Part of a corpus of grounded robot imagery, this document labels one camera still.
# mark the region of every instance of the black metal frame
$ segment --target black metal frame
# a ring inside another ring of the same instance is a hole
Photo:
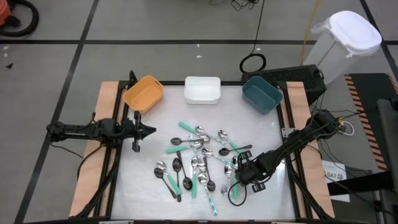
[[[115,100],[115,105],[114,105],[114,111],[113,111],[113,115],[112,118],[116,119],[118,117],[118,113],[119,113],[119,107],[120,107],[120,102],[121,102],[121,97],[122,97],[122,92],[123,89],[127,86],[127,88],[132,87],[135,83],[137,82],[137,79],[135,77],[135,75],[133,73],[130,73],[130,80],[129,81],[119,81],[119,85],[118,85],[118,92],[116,94],[116,100]],[[184,81],[162,81],[160,82],[162,85],[184,85],[185,82]],[[222,81],[221,85],[231,85],[231,86],[241,86],[244,85],[245,82],[236,82],[236,81]],[[286,89],[282,89],[282,91],[284,92],[284,96],[285,96],[285,103],[286,103],[286,109],[287,109],[287,116],[289,119],[289,124],[291,128],[294,128],[294,120],[293,120],[293,114],[292,114],[292,109],[290,107],[290,100],[289,100],[289,95],[287,94],[287,90]],[[124,104],[124,108],[123,108],[123,115],[122,115],[122,120],[127,118],[127,112],[128,112],[128,106],[127,104]],[[280,124],[280,129],[284,128],[284,118],[282,116],[282,108],[279,105],[277,107],[277,114],[279,117],[279,124]],[[99,223],[99,222],[103,222],[103,221],[111,221],[110,220],[110,216],[111,216],[111,211],[112,211],[112,206],[113,206],[113,198],[114,198],[114,192],[116,190],[116,181],[117,181],[117,176],[118,176],[118,167],[119,167],[119,163],[120,163],[120,158],[121,158],[121,150],[122,150],[122,146],[123,144],[120,144],[119,147],[117,147],[116,150],[116,155],[114,158],[114,162],[113,162],[113,167],[116,167],[116,173],[114,174],[114,176],[111,179],[110,182],[110,188],[109,188],[109,198],[108,201],[106,203],[106,213],[105,213],[105,217],[98,217],[100,210],[101,210],[101,206],[102,205],[102,195],[100,197],[100,199],[98,200],[98,202],[96,203],[93,211],[94,211],[94,217],[90,217],[90,218],[70,218],[70,219],[66,219],[66,220],[52,220],[52,221],[44,221],[44,222],[34,222],[35,224],[58,224],[58,223],[79,223],[79,224],[91,224],[91,223]],[[108,174],[108,168],[109,168],[109,163],[110,163],[110,158],[111,158],[111,151],[113,149],[111,149],[110,147],[106,148],[106,154],[104,157],[104,162],[103,162],[103,167],[102,167],[102,171],[101,171],[101,178],[100,178],[100,182],[99,185],[101,186],[105,181],[106,181],[106,176]],[[301,161],[301,157],[299,155],[299,153],[297,153],[296,155],[296,161],[297,161],[297,167],[298,167],[298,174],[300,176],[300,179],[305,183],[305,177],[304,177],[304,173],[303,173],[303,167],[302,167],[302,161]],[[290,160],[290,158],[287,158],[286,161],[287,163],[291,164],[292,161]],[[297,200],[297,192],[296,192],[296,188],[295,188],[295,183],[292,180],[292,178],[289,176],[289,185],[290,185],[290,191],[292,193],[292,202],[293,202],[293,206],[294,206],[294,212],[295,212],[295,216],[297,221],[300,222],[307,222],[310,221],[309,219],[303,219],[301,220],[300,217],[300,211],[299,211],[299,203]],[[312,209],[310,208],[308,202],[305,200],[305,209],[306,209],[306,213],[307,213],[307,217],[312,218]],[[322,222],[322,220],[314,220],[315,223],[330,223],[330,220],[325,220],[325,222]],[[145,223],[161,223],[162,221],[145,221]],[[164,220],[164,223],[171,223],[170,220]],[[177,221],[179,223],[192,223],[192,221]]]

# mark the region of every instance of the blue bowl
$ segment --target blue bowl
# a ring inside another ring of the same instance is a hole
[[[262,114],[272,111],[281,101],[282,94],[259,76],[243,85],[243,98]]]

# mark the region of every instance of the white bowl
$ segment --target white bowl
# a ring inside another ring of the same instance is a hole
[[[187,77],[184,96],[189,104],[217,104],[221,96],[221,80],[218,77]]]

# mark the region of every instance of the white bin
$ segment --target white bin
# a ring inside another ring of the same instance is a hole
[[[331,83],[357,61],[379,49],[380,33],[355,12],[341,11],[315,25],[312,33],[322,33],[304,65],[315,64],[323,71],[325,84]]]

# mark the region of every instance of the white wire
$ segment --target white wire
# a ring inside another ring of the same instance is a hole
[[[347,135],[347,136],[353,136],[354,133],[355,133],[354,126],[353,126],[350,122],[348,122],[348,121],[342,121],[342,122],[341,122],[341,125],[344,126],[345,123],[348,124],[349,126],[351,126],[351,129],[353,130],[353,132],[352,132],[352,133],[345,133],[345,132],[343,132],[343,131],[339,131],[339,133],[345,134],[345,135]]]

